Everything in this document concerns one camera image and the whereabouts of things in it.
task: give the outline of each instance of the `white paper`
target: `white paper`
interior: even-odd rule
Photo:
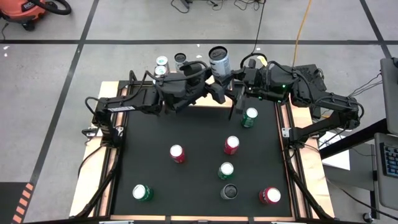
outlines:
[[[320,138],[318,140],[319,145],[321,145],[322,143],[324,143],[325,141],[327,141],[328,139],[330,139],[331,137],[333,137],[336,133],[333,132],[326,132],[326,134],[324,136],[322,136],[322,138]],[[324,147],[333,144],[334,142],[339,141],[340,139],[345,138],[344,136],[336,136],[333,139],[331,139],[330,141],[328,141],[326,144],[324,144],[320,150],[322,150]],[[322,160],[322,163],[324,165],[328,165],[328,166],[332,166],[332,167],[337,167],[340,169],[345,169],[345,170],[350,170],[350,166],[349,166],[349,152],[348,150],[345,150],[344,152],[341,152],[339,154],[336,154],[334,156],[331,156],[329,158],[326,158],[324,160]]]

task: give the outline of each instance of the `red vacuum cleaner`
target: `red vacuum cleaner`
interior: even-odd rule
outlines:
[[[58,9],[52,1],[45,0],[0,0],[0,17],[8,22],[22,24],[25,30],[35,29],[34,22],[43,18],[46,11],[58,15],[69,15],[72,9],[65,0],[56,0],[65,9]]]

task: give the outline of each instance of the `can lid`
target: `can lid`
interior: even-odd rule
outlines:
[[[174,56],[174,60],[175,60],[176,62],[184,62],[186,59],[187,59],[187,56],[185,56],[185,54],[183,54],[183,53],[177,53],[177,54]]]
[[[132,190],[132,196],[135,199],[141,199],[145,196],[145,187],[142,184],[138,184],[135,186],[135,188]]]
[[[225,49],[225,47],[222,46],[217,46],[213,47],[209,51],[209,58],[212,60],[223,60],[228,54],[228,51]]]
[[[271,202],[278,202],[280,200],[280,192],[275,187],[272,187],[268,190],[267,196]]]
[[[166,71],[167,71],[167,69],[165,66],[156,66],[156,68],[155,68],[156,75],[164,75],[164,74],[166,74]]]
[[[224,193],[228,198],[235,198],[238,195],[238,189],[233,184],[228,184],[224,188]]]
[[[159,56],[156,59],[156,64],[158,64],[158,65],[166,65],[168,61],[169,60],[167,59],[166,56]]]
[[[182,154],[182,147],[179,145],[174,145],[170,148],[170,154],[174,157]]]
[[[236,136],[230,136],[227,140],[226,140],[227,144],[230,147],[238,147],[239,146],[239,139]]]
[[[230,175],[234,172],[234,166],[230,162],[224,162],[221,165],[221,171],[225,175]]]
[[[257,118],[258,112],[257,112],[257,110],[254,109],[254,108],[249,108],[249,109],[246,111],[246,114],[247,114],[247,116],[248,116],[249,118]]]

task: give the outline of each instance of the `wooden table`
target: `wooden table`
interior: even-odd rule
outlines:
[[[99,91],[99,98],[101,97],[115,97],[118,92],[119,82],[103,82],[101,84],[101,89]],[[122,90],[122,95],[126,95],[127,89]],[[232,102],[227,98],[226,102],[219,105],[217,102],[208,96],[206,98],[200,98],[197,100],[195,106],[221,106],[221,107],[231,107]],[[282,106],[283,120],[285,127],[289,127],[289,119],[287,116],[287,110],[285,106]],[[292,114],[294,119],[294,124],[296,127],[306,127],[312,124],[312,119],[308,108],[297,108],[292,106]],[[121,125],[123,118],[123,113],[118,113],[116,119],[116,125]],[[88,156],[91,152],[100,146],[101,137],[93,138],[87,145],[84,157]],[[318,148],[317,141],[314,139],[309,139],[307,144]],[[70,210],[70,216],[79,213],[87,202],[90,201],[93,194],[99,187],[101,172],[104,164],[106,148],[103,147],[96,154],[89,158],[85,165],[82,167],[80,176],[76,185],[75,196],[73,198],[72,208]],[[113,164],[114,155],[116,154],[116,149],[111,151],[111,156],[109,157],[108,171],[111,169]],[[303,164],[303,171],[305,174],[305,181],[307,183],[307,188],[314,196],[315,200],[322,206],[324,211],[330,216],[334,217],[333,207],[330,200],[328,186],[326,184],[325,173],[323,171],[322,161],[318,152],[305,147],[300,150],[301,160]],[[296,164],[294,159],[292,159],[293,165],[296,169]],[[99,208],[99,215],[105,216],[108,201],[110,195],[110,184],[104,191],[101,206]],[[303,195],[299,188],[296,186],[298,209],[301,217],[306,217]],[[314,218],[317,217],[315,212],[312,211]],[[164,215],[112,215],[112,220],[165,220]],[[209,221],[248,221],[248,217],[188,217],[188,216],[171,216],[172,221],[186,220],[209,220]],[[294,221],[293,217],[254,217],[254,221]]]

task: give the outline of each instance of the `gray concrete floor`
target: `gray concrete floor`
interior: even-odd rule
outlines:
[[[240,11],[233,1],[226,1],[222,10],[212,11],[206,2],[195,2],[188,14],[180,14],[170,1],[155,0],[68,0],[73,13],[69,16],[47,14],[36,30],[26,32],[20,25],[10,24],[0,44],[0,131],[4,149],[0,151],[0,182],[28,182],[49,130],[65,79],[73,77],[65,103],[53,132],[45,162],[36,183],[25,222],[67,218],[77,169],[85,150],[86,128],[91,115],[84,106],[87,96],[96,96],[102,81],[127,79],[133,69],[138,78],[154,66],[155,58],[172,58],[184,52],[189,60],[207,62],[211,47],[224,42],[231,57],[231,66],[238,68],[240,60],[253,48],[239,40],[254,40],[261,11],[249,6]],[[87,40],[131,40],[126,45],[117,42],[83,44],[80,40],[93,3],[98,2],[88,30]],[[384,40],[398,40],[396,0],[367,0],[373,18]],[[308,1],[268,0],[259,34],[260,40],[294,40]],[[362,42],[346,44],[344,40],[377,40],[359,0],[317,0],[303,28],[302,40],[343,40],[338,44],[314,42],[300,45],[297,65],[315,63],[325,72],[329,91],[350,94],[379,73],[379,60],[385,55],[379,44]],[[51,40],[71,40],[48,44]],[[135,42],[135,40],[176,40],[170,42]],[[193,40],[179,44],[179,40]],[[294,45],[259,44],[260,52],[281,64],[291,64]],[[398,55],[398,45],[388,45],[392,55]],[[78,58],[76,69],[70,69]],[[366,114],[360,130],[384,117],[382,88],[377,86],[357,99]],[[360,200],[369,203],[369,192],[342,186]],[[335,214],[348,221],[361,221],[368,209],[329,186]],[[395,216],[398,212],[384,209]],[[382,217],[378,223],[392,223]]]

